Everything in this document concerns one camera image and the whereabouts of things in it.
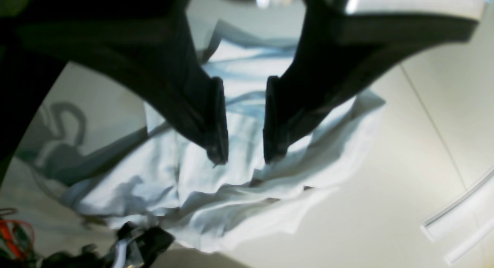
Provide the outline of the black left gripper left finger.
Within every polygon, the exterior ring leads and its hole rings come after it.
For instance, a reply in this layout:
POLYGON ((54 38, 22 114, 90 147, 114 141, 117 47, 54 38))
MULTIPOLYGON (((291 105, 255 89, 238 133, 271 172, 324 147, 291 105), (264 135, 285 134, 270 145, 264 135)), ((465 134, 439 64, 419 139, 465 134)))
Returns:
POLYGON ((189 0, 1 0, 1 163, 67 62, 116 80, 228 162, 223 82, 196 58, 189 0))

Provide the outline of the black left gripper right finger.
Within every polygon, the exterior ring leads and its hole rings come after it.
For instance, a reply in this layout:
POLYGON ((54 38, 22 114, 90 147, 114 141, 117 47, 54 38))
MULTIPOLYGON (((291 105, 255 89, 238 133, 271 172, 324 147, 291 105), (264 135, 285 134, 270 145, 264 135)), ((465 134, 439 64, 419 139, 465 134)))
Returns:
POLYGON ((487 0, 305 0, 293 62, 268 78, 266 164, 286 156, 336 107, 400 61, 445 43, 468 42, 487 0))

